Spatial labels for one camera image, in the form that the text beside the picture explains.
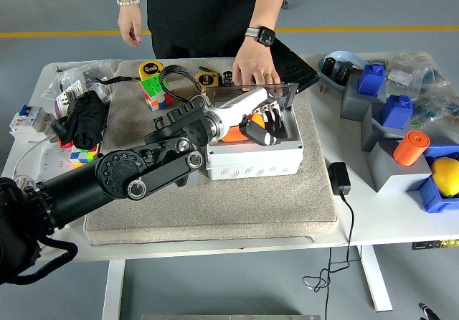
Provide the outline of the person's right hand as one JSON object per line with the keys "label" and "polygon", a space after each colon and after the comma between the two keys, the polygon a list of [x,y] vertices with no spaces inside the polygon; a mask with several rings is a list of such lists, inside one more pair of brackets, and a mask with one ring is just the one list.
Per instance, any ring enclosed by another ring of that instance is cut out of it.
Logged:
{"label": "person's right hand", "polygon": [[143,15],[137,4],[121,6],[118,15],[118,26],[123,41],[138,47],[142,40]]}

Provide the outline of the person's left hand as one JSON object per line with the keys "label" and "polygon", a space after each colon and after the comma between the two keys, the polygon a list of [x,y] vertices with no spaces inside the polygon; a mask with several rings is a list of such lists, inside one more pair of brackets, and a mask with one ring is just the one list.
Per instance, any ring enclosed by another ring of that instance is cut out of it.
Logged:
{"label": "person's left hand", "polygon": [[281,84],[269,47],[254,37],[246,37],[239,48],[232,67],[235,85]]}

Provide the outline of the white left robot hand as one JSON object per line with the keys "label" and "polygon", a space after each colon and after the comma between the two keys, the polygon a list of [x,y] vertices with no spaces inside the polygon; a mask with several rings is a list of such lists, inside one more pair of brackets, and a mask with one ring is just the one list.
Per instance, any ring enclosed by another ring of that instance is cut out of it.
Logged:
{"label": "white left robot hand", "polygon": [[277,99],[266,88],[245,92],[220,107],[204,111],[212,130],[212,140],[235,142],[248,139],[261,146],[281,142],[276,137],[283,128]]}

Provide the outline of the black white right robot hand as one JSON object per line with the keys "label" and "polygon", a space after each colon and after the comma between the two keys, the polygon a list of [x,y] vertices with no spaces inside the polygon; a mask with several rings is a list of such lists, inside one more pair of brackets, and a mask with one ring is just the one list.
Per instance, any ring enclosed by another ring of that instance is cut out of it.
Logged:
{"label": "black white right robot hand", "polygon": [[439,316],[426,304],[418,303],[423,316],[420,317],[420,320],[440,320]]}

